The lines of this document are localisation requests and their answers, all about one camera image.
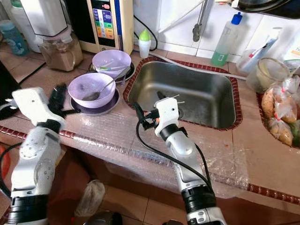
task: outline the robotic arm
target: robotic arm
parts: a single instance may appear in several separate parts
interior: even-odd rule
[[[140,123],[144,129],[155,127],[156,136],[161,136],[165,141],[170,154],[182,163],[189,165],[203,175],[197,161],[197,146],[187,136],[185,129],[178,128],[177,100],[166,97],[154,104],[155,110],[146,117],[141,107],[135,103],[135,109]],[[189,169],[175,164],[178,186],[185,202],[188,225],[216,224],[226,225],[221,209],[216,206],[216,198],[207,182]]]
[[[46,225],[48,194],[60,155],[59,132],[65,127],[65,85],[57,86],[50,99],[42,88],[17,90],[15,104],[36,128],[20,147],[20,159],[12,173],[11,212],[8,224]]]

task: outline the lavender bowl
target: lavender bowl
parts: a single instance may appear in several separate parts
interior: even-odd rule
[[[104,73],[114,78],[117,77],[126,67],[130,66],[131,58],[126,52],[112,49],[98,52],[93,57],[92,63],[99,73]],[[103,71],[100,70],[100,67],[121,68]]]
[[[116,83],[112,82],[100,94],[99,98],[94,101],[83,101],[82,98],[92,92],[101,90],[106,84],[113,79],[105,74],[89,73],[75,78],[68,86],[69,95],[76,103],[86,108],[99,108],[111,101],[116,90]]]

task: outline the white bottle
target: white bottle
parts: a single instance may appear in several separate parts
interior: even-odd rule
[[[19,0],[12,0],[11,3],[11,13],[16,22],[18,23],[19,27],[21,28],[20,32],[23,33],[23,35],[25,36],[29,48],[36,53],[41,53],[40,49],[38,48],[38,45],[34,42],[36,35],[33,32],[33,29],[29,23],[29,20],[27,18],[27,15],[25,14],[21,2]]]
[[[151,45],[151,37],[148,31],[145,29],[139,36],[139,49],[140,49],[140,57],[145,59],[149,56]]]
[[[227,62],[231,48],[234,44],[236,44],[235,40],[238,38],[239,34],[238,25],[242,18],[243,16],[239,12],[233,16],[231,21],[226,23],[221,38],[211,58],[212,65],[222,67]]]

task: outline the power cord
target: power cord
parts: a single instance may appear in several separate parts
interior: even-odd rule
[[[211,186],[211,183],[210,183],[210,176],[209,176],[209,174],[208,174],[207,165],[206,165],[204,156],[202,157],[203,154],[202,154],[200,148],[196,145],[198,151],[201,152],[200,155],[201,155],[202,160],[204,159],[203,163],[204,163],[204,167],[205,167],[205,172],[206,172],[207,179],[206,179],[202,174],[200,174],[198,171],[196,171],[196,170],[193,169],[192,167],[188,166],[187,164],[185,164],[185,163],[183,163],[183,162],[181,162],[181,161],[179,161],[179,160],[177,160],[177,159],[175,159],[175,158],[173,158],[173,157],[171,157],[171,156],[169,156],[169,155],[167,155],[167,154],[165,154],[165,153],[163,153],[163,152],[161,152],[161,151],[159,151],[159,150],[157,150],[157,149],[155,149],[155,148],[153,148],[153,147],[151,147],[151,146],[149,146],[148,144],[146,144],[146,143],[143,141],[143,139],[141,138],[140,132],[139,132],[140,125],[141,125],[141,123],[144,121],[144,119],[145,119],[145,118],[140,119],[140,120],[138,121],[138,123],[136,124],[136,127],[135,127],[136,137],[137,137],[137,139],[140,141],[140,143],[141,143],[145,148],[149,149],[150,151],[152,151],[152,152],[154,152],[154,153],[156,153],[156,154],[158,154],[158,155],[160,155],[160,156],[163,156],[163,157],[169,159],[170,161],[173,161],[174,163],[177,163],[178,165],[181,165],[182,167],[184,167],[184,168],[186,168],[187,170],[189,170],[189,171],[193,172],[194,174],[196,174],[198,177],[200,177],[200,178],[205,182],[205,184],[207,185],[207,187],[209,188],[209,190],[210,190],[212,193],[214,193],[214,191],[213,191],[213,189],[212,189],[212,186]]]
[[[135,15],[133,15],[133,17],[138,21],[138,22],[140,22],[144,27],[146,27],[149,31],[150,31],[150,33],[152,34],[152,36],[154,37],[154,39],[155,39],[155,47],[153,48],[153,49],[150,49],[150,51],[154,51],[154,50],[156,50],[157,48],[158,48],[158,39],[156,38],[156,36],[155,36],[155,34],[152,32],[152,30],[150,30],[150,28],[146,25],[146,24],[144,24],[139,18],[137,18]]]
[[[4,183],[3,177],[2,177],[2,170],[1,170],[1,164],[2,164],[2,160],[5,156],[6,153],[8,153],[9,151],[11,151],[12,149],[14,149],[15,147],[18,147],[22,144],[22,142],[18,143],[18,144],[14,144],[12,146],[10,146],[8,149],[6,149],[0,156],[0,190],[3,194],[5,194],[10,200],[11,200],[11,191],[8,189],[8,187],[6,186],[6,184]]]
[[[28,78],[30,78],[32,75],[34,75],[37,71],[40,70],[40,68],[42,68],[44,65],[46,65],[46,62],[44,62],[43,64],[41,64],[38,68],[36,68],[33,72],[31,72],[29,75],[27,75],[26,77],[24,77],[20,82],[19,85],[21,85],[24,81],[26,81]]]

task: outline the glass jar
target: glass jar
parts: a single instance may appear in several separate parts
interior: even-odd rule
[[[71,71],[83,60],[78,38],[71,33],[69,26],[55,37],[44,37],[39,49],[52,69]]]
[[[290,76],[288,68],[282,62],[263,58],[247,77],[246,84],[257,93],[264,93],[273,83],[282,82]]]

